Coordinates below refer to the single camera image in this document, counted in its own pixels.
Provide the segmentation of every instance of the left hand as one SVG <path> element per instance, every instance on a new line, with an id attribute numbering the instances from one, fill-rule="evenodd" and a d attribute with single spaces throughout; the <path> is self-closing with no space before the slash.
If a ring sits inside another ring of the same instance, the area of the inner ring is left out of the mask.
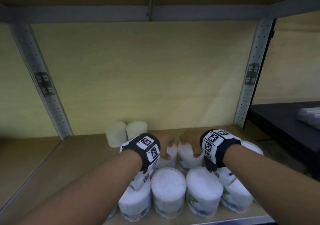
<path id="1" fill-rule="evenodd" d="M 167 153 L 167 147 L 172 147 L 172 145 L 174 144 L 174 136 L 169 133 L 157 133 L 154 134 L 154 136 L 158 138 L 161 145 L 160 157 L 166 160 L 170 160 L 171 155 Z"/>

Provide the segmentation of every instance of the hand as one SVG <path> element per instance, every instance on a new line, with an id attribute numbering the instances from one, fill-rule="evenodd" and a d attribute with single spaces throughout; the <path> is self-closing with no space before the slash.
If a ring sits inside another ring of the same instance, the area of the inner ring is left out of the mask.
<path id="1" fill-rule="evenodd" d="M 169 133 L 157 133 L 154 134 L 154 136 L 158 138 L 161 145 L 160 157 L 166 160 L 170 160 L 171 155 L 167 153 L 167 147 L 172 147 L 172 145 L 174 144 L 174 136 Z"/>
<path id="2" fill-rule="evenodd" d="M 200 147 L 200 138 L 204 134 L 204 131 L 185 131 L 180 136 L 181 144 L 186 142 L 192 146 L 193 157 L 198 158 L 202 154 L 202 148 Z"/>

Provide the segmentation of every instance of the perforated metal post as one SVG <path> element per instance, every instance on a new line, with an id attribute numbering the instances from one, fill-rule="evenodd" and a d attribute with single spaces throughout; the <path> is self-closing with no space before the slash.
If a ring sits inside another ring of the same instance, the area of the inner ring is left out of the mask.
<path id="1" fill-rule="evenodd" d="M 72 136 L 70 124 L 31 26 L 11 24 L 9 27 L 58 135 L 62 140 L 66 136 Z"/>
<path id="2" fill-rule="evenodd" d="M 242 84 L 238 107 L 233 121 L 234 125 L 240 125 L 242 127 L 245 125 L 246 116 L 254 97 L 254 92 L 257 87 L 268 46 L 274 35 L 273 29 L 275 22 L 276 19 L 263 19 L 259 21 L 257 25 L 244 77 L 245 79 Z"/>

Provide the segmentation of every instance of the forearm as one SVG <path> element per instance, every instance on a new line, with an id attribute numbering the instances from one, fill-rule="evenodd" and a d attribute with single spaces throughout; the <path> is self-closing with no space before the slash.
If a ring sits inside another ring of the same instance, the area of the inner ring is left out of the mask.
<path id="1" fill-rule="evenodd" d="M 19 225 L 101 225 L 141 167 L 141 157 L 125 150 L 54 194 Z"/>
<path id="2" fill-rule="evenodd" d="M 319 182 L 241 145 L 223 163 L 279 224 L 319 224 Z"/>

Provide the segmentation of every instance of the right hand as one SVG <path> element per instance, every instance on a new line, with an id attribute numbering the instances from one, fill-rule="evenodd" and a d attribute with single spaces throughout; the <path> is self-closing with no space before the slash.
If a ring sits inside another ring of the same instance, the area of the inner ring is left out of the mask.
<path id="1" fill-rule="evenodd" d="M 200 147 L 200 138 L 204 134 L 204 131 L 185 131 L 180 136 L 180 142 L 184 145 L 186 142 L 192 146 L 193 157 L 198 158 L 202 154 L 202 148 Z"/>

